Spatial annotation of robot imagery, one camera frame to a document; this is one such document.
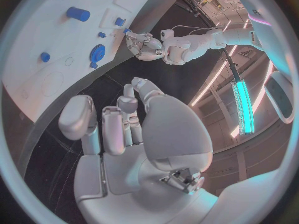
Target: dark floor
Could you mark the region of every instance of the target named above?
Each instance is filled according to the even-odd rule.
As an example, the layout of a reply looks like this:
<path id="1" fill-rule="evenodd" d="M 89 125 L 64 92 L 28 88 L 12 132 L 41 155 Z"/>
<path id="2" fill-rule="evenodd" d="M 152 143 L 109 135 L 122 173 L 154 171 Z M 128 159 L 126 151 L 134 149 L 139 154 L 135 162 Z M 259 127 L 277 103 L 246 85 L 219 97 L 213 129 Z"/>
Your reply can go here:
<path id="1" fill-rule="evenodd" d="M 199 18 L 185 10 L 172 6 L 151 31 L 159 38 L 162 29 L 175 25 L 206 27 Z M 176 28 L 176 36 L 187 35 L 191 28 Z M 219 58 L 217 50 L 209 50 L 202 57 L 183 66 L 167 65 L 162 60 L 139 61 L 133 57 L 98 78 L 80 94 L 90 95 L 95 103 L 101 127 L 101 110 L 116 105 L 123 85 L 133 77 L 147 78 L 163 92 L 186 104 L 190 102 L 203 84 Z M 144 107 L 139 102 L 138 114 L 141 122 L 145 117 Z M 70 224 L 85 223 L 76 206 L 73 182 L 76 166 L 83 155 L 80 141 L 66 139 L 58 128 L 56 116 L 36 145 L 25 175 L 25 181 L 36 196 L 55 214 Z"/>

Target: cyan led light bar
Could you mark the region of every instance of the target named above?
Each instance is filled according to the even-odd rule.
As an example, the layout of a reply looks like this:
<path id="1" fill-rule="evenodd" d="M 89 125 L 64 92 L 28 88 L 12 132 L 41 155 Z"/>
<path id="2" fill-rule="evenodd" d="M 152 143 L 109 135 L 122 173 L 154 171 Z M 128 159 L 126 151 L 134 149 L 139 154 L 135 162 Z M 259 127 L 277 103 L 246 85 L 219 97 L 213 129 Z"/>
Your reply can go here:
<path id="1" fill-rule="evenodd" d="M 250 97 L 244 80 L 232 82 L 233 92 L 237 105 L 239 133 L 254 133 L 254 120 Z"/>

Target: blue knob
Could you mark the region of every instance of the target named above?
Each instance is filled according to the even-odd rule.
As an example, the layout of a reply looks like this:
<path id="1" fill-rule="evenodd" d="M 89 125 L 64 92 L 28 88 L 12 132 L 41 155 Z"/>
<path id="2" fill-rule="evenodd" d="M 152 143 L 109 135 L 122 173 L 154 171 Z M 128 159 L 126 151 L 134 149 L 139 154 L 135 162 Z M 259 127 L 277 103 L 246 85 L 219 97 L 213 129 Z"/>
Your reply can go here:
<path id="1" fill-rule="evenodd" d="M 124 34 L 126 34 L 127 33 L 127 31 L 131 31 L 130 29 L 128 29 L 128 28 L 125 28 L 125 30 L 124 30 Z"/>
<path id="2" fill-rule="evenodd" d="M 93 69 L 97 69 L 98 68 L 98 65 L 96 64 L 96 63 L 90 63 L 90 65 L 89 65 L 91 68 L 93 68 Z"/>
<path id="3" fill-rule="evenodd" d="M 50 60 L 50 54 L 43 52 L 40 54 L 40 58 L 43 62 L 48 62 Z"/>
<path id="4" fill-rule="evenodd" d="M 66 12 L 66 15 L 79 21 L 87 21 L 89 19 L 90 12 L 83 9 L 70 7 Z"/>
<path id="5" fill-rule="evenodd" d="M 89 59 L 93 63 L 97 63 L 105 56 L 105 46 L 102 44 L 96 45 L 90 52 Z"/>
<path id="6" fill-rule="evenodd" d="M 118 17 L 115 21 L 115 25 L 117 26 L 123 26 L 125 24 L 126 20 L 121 19 L 120 17 Z"/>
<path id="7" fill-rule="evenodd" d="M 100 31 L 99 34 L 98 34 L 98 36 L 101 37 L 101 38 L 105 38 L 106 34 Z"/>

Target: black floor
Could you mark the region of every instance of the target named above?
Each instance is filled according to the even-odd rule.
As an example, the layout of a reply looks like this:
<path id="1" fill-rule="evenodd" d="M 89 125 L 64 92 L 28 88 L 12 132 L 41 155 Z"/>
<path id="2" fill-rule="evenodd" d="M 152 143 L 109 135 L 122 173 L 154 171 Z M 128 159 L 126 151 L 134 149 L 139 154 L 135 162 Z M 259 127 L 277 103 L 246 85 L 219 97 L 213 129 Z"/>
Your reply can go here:
<path id="1" fill-rule="evenodd" d="M 171 29 L 179 24 L 204 27 L 199 18 L 174 5 L 151 32 L 159 39 L 162 29 Z M 191 30 L 178 27 L 174 31 L 176 36 L 184 36 Z M 105 106 L 116 104 L 116 99 L 122 95 L 123 85 L 130 83 L 133 77 L 147 78 L 166 94 L 187 104 L 203 84 L 218 58 L 217 50 L 209 50 L 196 60 L 183 66 L 175 66 L 167 65 L 162 60 L 143 62 L 133 57 L 98 78 L 80 94 L 87 94 L 93 98 L 101 127 L 101 110 Z M 141 102 L 138 113 L 142 122 L 145 112 Z M 81 142 L 70 141 L 62 135 L 58 128 L 58 118 L 59 115 L 53 119 L 36 145 L 25 181 L 56 215 L 67 223 L 82 224 L 85 221 L 76 206 L 73 192 L 76 166 L 83 155 Z"/>

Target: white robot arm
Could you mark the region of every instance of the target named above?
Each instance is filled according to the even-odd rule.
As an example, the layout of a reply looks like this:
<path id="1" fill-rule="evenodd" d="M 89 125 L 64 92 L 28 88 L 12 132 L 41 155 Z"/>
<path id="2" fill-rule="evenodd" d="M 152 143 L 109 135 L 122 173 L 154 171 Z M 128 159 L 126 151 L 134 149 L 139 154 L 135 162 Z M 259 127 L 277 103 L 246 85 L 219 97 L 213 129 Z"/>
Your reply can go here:
<path id="1" fill-rule="evenodd" d="M 173 30 L 162 30 L 161 40 L 150 33 L 135 34 L 126 32 L 127 46 L 139 59 L 144 61 L 162 58 L 171 65 L 183 65 L 206 53 L 208 49 L 220 49 L 226 45 L 252 45 L 263 50 L 253 28 L 222 31 L 213 28 L 204 35 L 175 37 Z"/>

